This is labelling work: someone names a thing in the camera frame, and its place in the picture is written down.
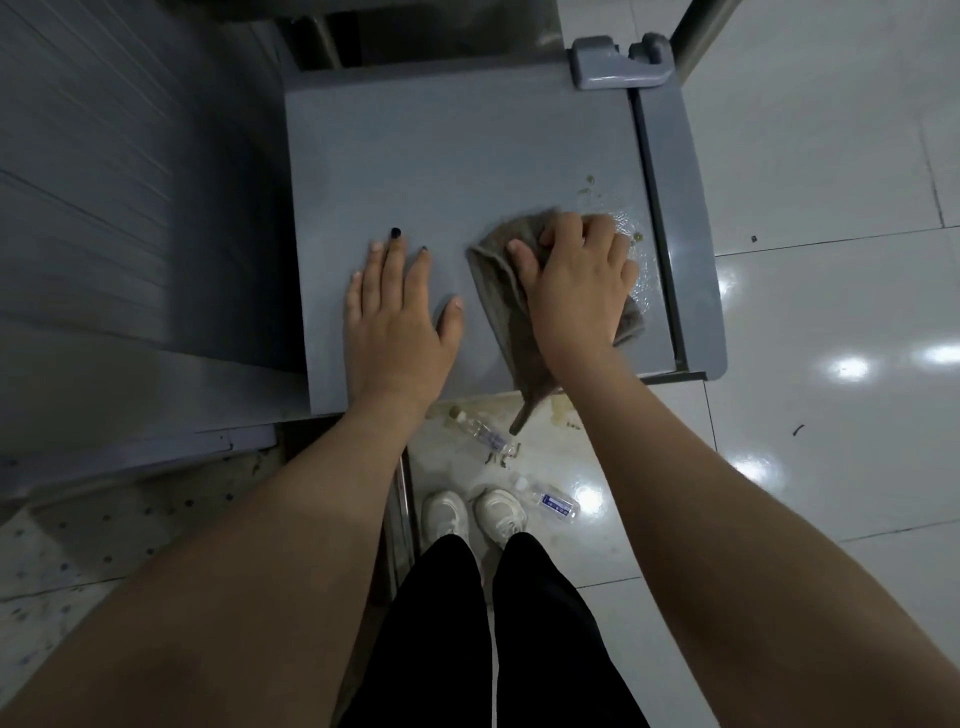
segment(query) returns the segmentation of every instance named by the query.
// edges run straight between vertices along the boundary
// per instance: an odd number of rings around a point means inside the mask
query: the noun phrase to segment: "black pants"
[[[530,534],[504,550],[493,609],[498,726],[647,726],[587,604]],[[444,536],[400,587],[341,725],[489,728],[492,674],[480,572]]]

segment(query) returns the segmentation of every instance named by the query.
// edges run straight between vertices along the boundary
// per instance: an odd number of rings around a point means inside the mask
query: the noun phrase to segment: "right hand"
[[[640,269],[627,258],[630,238],[610,215],[558,215],[540,243],[552,247],[543,269],[519,240],[507,246],[527,294],[534,335],[550,371],[609,349]]]

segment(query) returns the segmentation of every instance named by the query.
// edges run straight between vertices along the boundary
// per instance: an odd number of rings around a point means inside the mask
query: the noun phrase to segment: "left hand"
[[[406,278],[407,244],[373,243],[367,267],[347,289],[347,382],[353,402],[393,398],[425,414],[440,396],[464,332],[463,301],[447,304],[440,324],[430,319],[430,253],[421,248]]]

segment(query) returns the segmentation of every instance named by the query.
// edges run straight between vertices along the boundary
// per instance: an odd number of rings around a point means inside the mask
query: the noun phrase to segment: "shoe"
[[[473,515],[487,537],[505,548],[510,537],[527,529],[527,512],[507,491],[487,491],[473,503]]]
[[[420,525],[429,545],[450,533],[469,543],[470,517],[467,504],[453,491],[435,493],[423,502]]]

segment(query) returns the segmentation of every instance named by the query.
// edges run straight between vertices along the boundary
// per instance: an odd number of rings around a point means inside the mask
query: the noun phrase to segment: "gray latch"
[[[577,88],[650,88],[662,85],[673,73],[670,41],[647,33],[621,56],[610,36],[580,37],[570,49],[570,67]]]

